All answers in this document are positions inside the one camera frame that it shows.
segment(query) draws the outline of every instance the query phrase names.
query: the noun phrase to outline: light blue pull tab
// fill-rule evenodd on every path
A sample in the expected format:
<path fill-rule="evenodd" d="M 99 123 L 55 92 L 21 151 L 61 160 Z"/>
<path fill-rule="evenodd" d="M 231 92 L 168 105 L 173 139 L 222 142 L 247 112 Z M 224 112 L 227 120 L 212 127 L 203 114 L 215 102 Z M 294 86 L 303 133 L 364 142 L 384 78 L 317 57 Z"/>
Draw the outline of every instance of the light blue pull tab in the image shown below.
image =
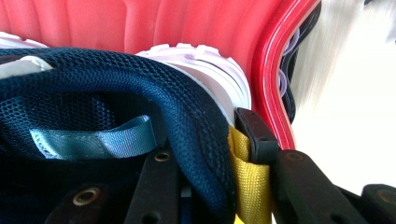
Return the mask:
<path fill-rule="evenodd" d="M 101 132 L 32 129 L 30 134 L 47 159 L 128 158 L 148 153 L 157 145 L 146 115 Z"/>

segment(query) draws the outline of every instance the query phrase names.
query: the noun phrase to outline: white surface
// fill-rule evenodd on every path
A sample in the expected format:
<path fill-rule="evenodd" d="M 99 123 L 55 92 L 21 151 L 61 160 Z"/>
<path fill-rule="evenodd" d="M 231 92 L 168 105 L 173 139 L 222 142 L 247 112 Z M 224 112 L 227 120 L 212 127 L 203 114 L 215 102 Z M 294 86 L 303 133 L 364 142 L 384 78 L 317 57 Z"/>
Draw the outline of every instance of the white surface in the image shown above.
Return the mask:
<path fill-rule="evenodd" d="M 396 187 L 396 0 L 322 0 L 291 82 L 297 148 L 335 184 Z"/>

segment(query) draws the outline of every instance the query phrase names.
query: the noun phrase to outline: yellow strap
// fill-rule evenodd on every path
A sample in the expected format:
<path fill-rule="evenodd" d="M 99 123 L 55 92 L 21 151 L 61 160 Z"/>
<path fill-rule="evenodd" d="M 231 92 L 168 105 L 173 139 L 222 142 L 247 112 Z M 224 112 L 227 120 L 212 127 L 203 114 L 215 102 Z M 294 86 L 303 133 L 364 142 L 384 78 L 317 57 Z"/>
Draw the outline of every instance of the yellow strap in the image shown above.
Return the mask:
<path fill-rule="evenodd" d="M 230 127 L 228 144 L 238 197 L 236 223 L 271 223 L 270 167 L 248 162 L 250 141 Z"/>

